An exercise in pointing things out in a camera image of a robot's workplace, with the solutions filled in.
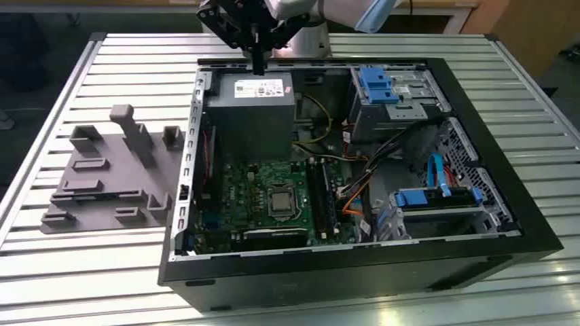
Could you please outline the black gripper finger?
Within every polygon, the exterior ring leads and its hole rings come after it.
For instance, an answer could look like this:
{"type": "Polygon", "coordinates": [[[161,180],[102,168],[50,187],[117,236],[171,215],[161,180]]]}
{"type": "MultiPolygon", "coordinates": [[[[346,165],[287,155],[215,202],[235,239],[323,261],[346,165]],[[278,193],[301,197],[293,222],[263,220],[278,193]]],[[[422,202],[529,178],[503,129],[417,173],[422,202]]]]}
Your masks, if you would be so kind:
{"type": "Polygon", "coordinates": [[[299,20],[287,19],[277,27],[258,26],[258,75],[263,75],[267,67],[267,52],[281,49],[299,30],[299,20]]]}
{"type": "Polygon", "coordinates": [[[258,75],[258,28],[239,30],[231,23],[217,1],[201,1],[195,16],[225,44],[242,51],[250,60],[253,74],[258,75]]]}

